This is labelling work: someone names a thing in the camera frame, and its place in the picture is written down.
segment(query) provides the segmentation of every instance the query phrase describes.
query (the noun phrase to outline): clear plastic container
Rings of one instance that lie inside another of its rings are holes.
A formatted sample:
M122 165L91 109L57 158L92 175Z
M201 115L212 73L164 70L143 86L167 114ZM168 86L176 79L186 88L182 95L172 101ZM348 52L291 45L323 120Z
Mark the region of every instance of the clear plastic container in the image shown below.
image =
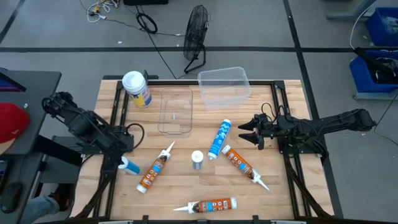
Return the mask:
M248 77L241 67L200 72L198 82L201 98L210 110L239 106L251 94Z
M192 90L165 88L157 129L170 138L189 137L192 129Z

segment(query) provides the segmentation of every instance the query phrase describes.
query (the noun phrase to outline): red cap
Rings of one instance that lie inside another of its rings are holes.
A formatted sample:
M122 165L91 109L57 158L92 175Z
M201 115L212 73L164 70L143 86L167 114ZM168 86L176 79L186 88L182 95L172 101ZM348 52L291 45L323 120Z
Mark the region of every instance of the red cap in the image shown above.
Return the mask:
M12 103L0 103L0 154L7 150L29 124L29 115Z

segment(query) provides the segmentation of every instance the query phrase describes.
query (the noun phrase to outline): blue bin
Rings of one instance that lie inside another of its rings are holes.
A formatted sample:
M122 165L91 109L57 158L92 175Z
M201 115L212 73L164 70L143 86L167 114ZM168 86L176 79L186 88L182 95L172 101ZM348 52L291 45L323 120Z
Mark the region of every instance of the blue bin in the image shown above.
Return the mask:
M392 34L387 31L382 21L382 17L398 18L398 8L378 7L373 15L366 21L369 35L374 45L378 46L398 46L398 33Z
M393 58L398 60L398 52L388 52L385 50L367 50L366 53L372 58ZM349 68L353 74L356 89L359 93L388 93L398 88L398 84L376 84L373 82L366 62L356 57Z

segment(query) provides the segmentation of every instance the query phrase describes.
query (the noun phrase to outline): wooden tabletop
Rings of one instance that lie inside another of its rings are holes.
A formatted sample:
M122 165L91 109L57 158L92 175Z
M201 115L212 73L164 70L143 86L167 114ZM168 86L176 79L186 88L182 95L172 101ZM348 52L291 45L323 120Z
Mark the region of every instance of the wooden tabletop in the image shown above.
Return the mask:
M99 89L95 112L109 121L112 111L117 80L103 80ZM296 118L309 118L307 104L300 80L285 80L290 112ZM161 104L161 91L164 88L190 88L193 91L193 123L188 138L168 138L157 129ZM261 113L261 105L272 103L272 93L269 86L252 85L252 93L243 105L208 111L205 109L197 85L165 86L151 85L152 104L145 109L136 108L130 100L127 111L126 125L139 123L145 128L145 138L142 144L132 153L125 156L137 164L141 175L129 175L118 172L112 219L141 220L143 215L149 215L150 220L245 220L258 215L260 219L292 219L292 206L287 185L284 160L277 147L276 139L266 139L265 149L257 147L238 137L238 134L248 131L238 129L240 124L247 123L254 114ZM124 92L121 94L122 105ZM271 115L269 107L264 111ZM214 140L222 120L232 121L232 127L224 144L229 144L261 175L268 185L267 191L259 184L252 183L242 175L237 168L220 154L217 160L209 161L207 156L202 170L193 170L191 153L200 150L207 152ZM139 128L133 128L136 142L141 137ZM161 150L166 149L173 141L174 148L171 158L166 163L162 173L156 178L146 194L136 190L136 185L142 175L155 161ZM321 161L314 154L301 155L305 183L317 202L328 213L333 213L328 187ZM82 210L95 192L100 175L102 156L93 156L80 171L76 188L76 200L72 216ZM188 212L175 212L174 208L187 206L188 202L236 197L238 208L221 212L208 212L189 215ZM297 190L300 213L303 215L301 196Z

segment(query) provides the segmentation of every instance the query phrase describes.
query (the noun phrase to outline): black electric fan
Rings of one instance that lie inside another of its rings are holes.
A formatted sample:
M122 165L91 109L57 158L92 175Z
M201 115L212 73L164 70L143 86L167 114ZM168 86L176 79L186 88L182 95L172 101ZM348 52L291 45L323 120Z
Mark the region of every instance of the black electric fan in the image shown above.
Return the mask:
M192 10L191 16L189 17L187 31L185 33L184 57L190 60L190 63L184 69L185 73L191 72L192 70L206 64L206 48L203 43L205 41L207 28L207 9L202 5L195 6ZM201 51L203 51L203 63L194 68L189 68L192 62L198 59Z

